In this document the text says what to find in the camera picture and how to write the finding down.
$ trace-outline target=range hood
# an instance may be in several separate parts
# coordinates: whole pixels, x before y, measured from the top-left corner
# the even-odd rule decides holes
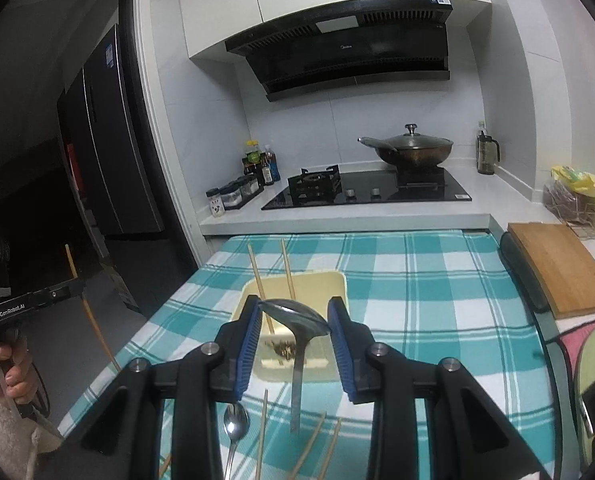
[[[226,40],[269,101],[389,79],[449,79],[450,0],[349,0],[301,10]]]

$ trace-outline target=sticker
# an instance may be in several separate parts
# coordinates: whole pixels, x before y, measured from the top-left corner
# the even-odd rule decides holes
[[[106,65],[113,68],[113,46],[109,43],[106,47]]]

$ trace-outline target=kettle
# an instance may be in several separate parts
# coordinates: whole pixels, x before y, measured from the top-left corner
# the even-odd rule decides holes
[[[478,173],[495,174],[495,163],[500,162],[500,143],[492,136],[486,135],[483,128],[477,136],[476,148]]]

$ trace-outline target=door frame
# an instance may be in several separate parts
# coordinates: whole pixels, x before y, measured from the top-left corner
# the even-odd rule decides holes
[[[202,265],[212,251],[200,232],[164,107],[150,0],[120,0],[118,18],[127,101],[140,155],[167,231],[186,259]]]

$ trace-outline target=hand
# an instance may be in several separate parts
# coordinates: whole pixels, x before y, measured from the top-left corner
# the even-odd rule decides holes
[[[38,378],[31,367],[31,353],[27,350],[25,336],[20,336],[13,348],[0,343],[0,361],[6,361],[13,355],[14,366],[4,375],[6,391],[0,387],[0,397],[6,394],[17,404],[27,404],[33,400],[38,390]]]

